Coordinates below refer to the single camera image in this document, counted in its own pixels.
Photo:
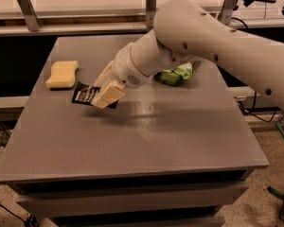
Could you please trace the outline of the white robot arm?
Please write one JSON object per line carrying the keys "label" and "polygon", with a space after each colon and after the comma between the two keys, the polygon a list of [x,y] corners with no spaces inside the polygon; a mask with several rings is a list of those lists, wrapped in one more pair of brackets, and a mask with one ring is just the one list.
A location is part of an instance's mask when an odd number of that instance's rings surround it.
{"label": "white robot arm", "polygon": [[156,73],[189,61],[212,61],[284,112],[284,43],[235,30],[187,0],[172,0],[154,16],[153,29],[123,47],[94,82],[92,104],[118,101]]}

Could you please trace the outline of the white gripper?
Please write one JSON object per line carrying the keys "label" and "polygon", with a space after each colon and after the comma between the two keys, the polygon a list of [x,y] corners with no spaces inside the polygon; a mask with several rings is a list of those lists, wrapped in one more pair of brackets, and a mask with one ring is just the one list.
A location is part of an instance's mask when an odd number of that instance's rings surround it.
{"label": "white gripper", "polygon": [[151,69],[153,56],[144,45],[129,43],[123,47],[95,80],[94,86],[100,87],[100,90],[91,104],[100,109],[106,108],[125,96],[125,86],[134,89],[148,83],[154,72]]}

